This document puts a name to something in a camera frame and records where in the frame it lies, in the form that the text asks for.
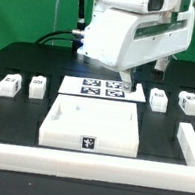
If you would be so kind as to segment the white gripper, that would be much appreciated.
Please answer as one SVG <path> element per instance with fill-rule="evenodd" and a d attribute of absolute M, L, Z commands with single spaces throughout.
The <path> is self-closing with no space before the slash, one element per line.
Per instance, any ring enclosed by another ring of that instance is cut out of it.
<path fill-rule="evenodd" d="M 102 66 L 120 71 L 122 89 L 131 92 L 132 75 L 125 69 L 156 61 L 155 71 L 164 72 L 170 55 L 191 43 L 195 8 L 177 15 L 178 27 L 166 23 L 163 13 L 141 14 L 107 9 L 85 29 L 81 53 Z"/>

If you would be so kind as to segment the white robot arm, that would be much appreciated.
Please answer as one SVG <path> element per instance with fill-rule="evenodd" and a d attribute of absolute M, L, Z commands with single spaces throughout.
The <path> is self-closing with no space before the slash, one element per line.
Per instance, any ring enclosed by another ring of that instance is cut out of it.
<path fill-rule="evenodd" d="M 120 74 L 122 89 L 134 90 L 136 67 L 153 61 L 164 73 L 170 57 L 188 49 L 195 0 L 94 0 L 91 22 L 74 31 L 78 57 Z"/>

